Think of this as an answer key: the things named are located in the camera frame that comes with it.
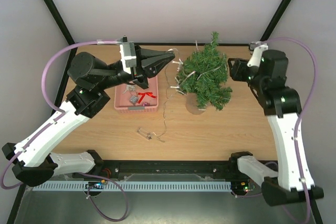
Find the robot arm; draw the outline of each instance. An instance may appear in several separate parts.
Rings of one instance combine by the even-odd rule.
[[[74,129],[93,118],[110,100],[105,89],[133,82],[147,89],[148,78],[155,77],[171,60],[172,51],[142,49],[124,37],[120,41],[121,60],[107,65],[87,52],[77,54],[68,75],[76,83],[60,109],[23,141],[7,143],[2,150],[14,160],[13,173],[29,186],[37,186],[53,176],[74,172],[97,175],[103,165],[94,150],[80,154],[56,154],[51,151]]]
[[[263,108],[273,132],[279,172],[257,161],[249,152],[235,153],[231,159],[235,160],[240,172],[248,175],[261,187],[269,205],[304,201],[292,137],[294,125],[301,112],[301,103],[297,91],[285,86],[288,58],[282,51],[268,50],[267,45],[258,46],[251,51],[253,55],[250,60],[230,58],[229,72],[233,80],[247,82]],[[322,198],[323,189],[315,186],[308,169],[301,125],[297,143],[309,194],[314,199]]]

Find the small christmas tree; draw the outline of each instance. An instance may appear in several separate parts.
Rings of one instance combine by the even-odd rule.
[[[180,90],[184,93],[196,93],[197,106],[205,108],[208,103],[222,110],[231,98],[232,89],[224,87],[228,77],[226,55],[216,49],[218,33],[212,33],[212,41],[203,51],[193,52],[177,74]],[[196,71],[186,79],[188,74]]]

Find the pink plastic tray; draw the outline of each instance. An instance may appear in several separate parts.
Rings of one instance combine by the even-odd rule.
[[[135,92],[138,93],[145,93],[145,92],[152,92],[156,98],[152,98],[148,95],[145,95],[145,97],[142,99],[140,104],[136,104],[133,106],[133,104],[130,102],[130,98],[132,94],[127,91],[125,94],[123,92],[126,89],[126,84],[122,84],[119,86],[116,86],[116,91],[114,95],[114,108],[120,112],[120,113],[136,113],[136,112],[155,112],[157,111],[157,107],[159,105],[159,89],[157,85],[157,76],[151,79],[148,79],[149,88],[148,89],[141,89],[139,86],[137,86],[136,91],[132,91],[132,94],[135,94]],[[144,102],[147,102],[150,104],[150,106],[143,106],[142,104]]]

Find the red ribbon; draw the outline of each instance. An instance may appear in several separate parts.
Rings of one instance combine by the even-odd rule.
[[[146,93],[138,93],[139,95],[141,95],[142,97],[139,99],[138,103],[140,103],[142,101],[142,99],[145,97],[145,95],[148,95],[152,98],[156,98],[156,96],[153,95],[152,92],[146,92]]]

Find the wooden tabletop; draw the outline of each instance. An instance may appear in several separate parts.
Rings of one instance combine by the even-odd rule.
[[[172,47],[142,48],[168,50]],[[194,46],[176,48],[182,60],[195,50]],[[247,47],[219,47],[219,50],[228,57],[250,57]],[[83,51],[107,64],[120,59],[119,46],[84,46],[78,48],[77,53]],[[171,84],[175,83],[176,67],[176,64],[170,64],[167,69]],[[157,112],[120,114],[113,107],[115,88],[108,89],[110,102],[93,119],[65,138],[55,152],[78,153],[94,149],[103,159],[216,161],[227,160],[233,152],[250,151],[257,159],[277,160],[274,138],[262,108],[246,83],[230,78],[227,85],[233,89],[232,99],[222,111],[210,106],[205,113],[192,115],[185,108],[186,97],[176,94],[166,103],[167,132],[161,137],[165,142],[148,141],[139,135],[139,127],[156,134],[164,131],[163,103],[168,87],[164,71],[158,74],[158,80]],[[65,96],[74,87],[74,82],[69,79]],[[168,95],[174,92],[169,89]]]

